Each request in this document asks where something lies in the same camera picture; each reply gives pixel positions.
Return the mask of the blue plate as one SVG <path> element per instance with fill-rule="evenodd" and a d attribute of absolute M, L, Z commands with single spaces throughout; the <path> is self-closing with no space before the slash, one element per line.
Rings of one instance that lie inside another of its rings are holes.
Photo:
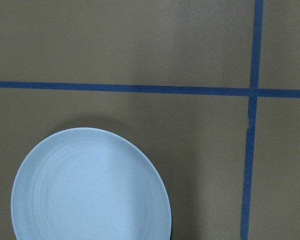
<path fill-rule="evenodd" d="M 11 191 L 18 240 L 168 240 L 165 185 L 135 145 L 112 132 L 78 127 L 38 143 Z"/>

